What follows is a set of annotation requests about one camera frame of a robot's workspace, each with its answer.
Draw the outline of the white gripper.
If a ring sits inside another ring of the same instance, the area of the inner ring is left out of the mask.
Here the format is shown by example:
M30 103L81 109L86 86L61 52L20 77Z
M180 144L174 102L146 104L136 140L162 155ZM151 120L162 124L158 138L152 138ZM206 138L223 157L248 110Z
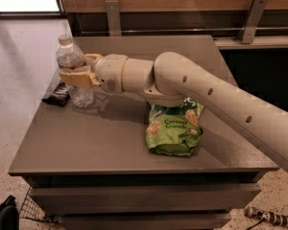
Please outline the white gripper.
M127 56L110 54L103 57L100 54L85 54L84 59L85 67L59 70L61 80L84 89L92 89L101 84L101 88L106 92L123 92L122 72Z

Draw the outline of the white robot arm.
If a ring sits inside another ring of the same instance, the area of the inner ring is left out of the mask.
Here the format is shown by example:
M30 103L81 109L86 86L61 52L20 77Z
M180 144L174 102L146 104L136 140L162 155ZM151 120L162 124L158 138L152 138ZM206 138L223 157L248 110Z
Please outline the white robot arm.
M67 53L58 57L60 78L81 88L100 86L109 93L131 92L174 107L190 97L288 172L288 112L210 74L174 52L156 60L125 55Z

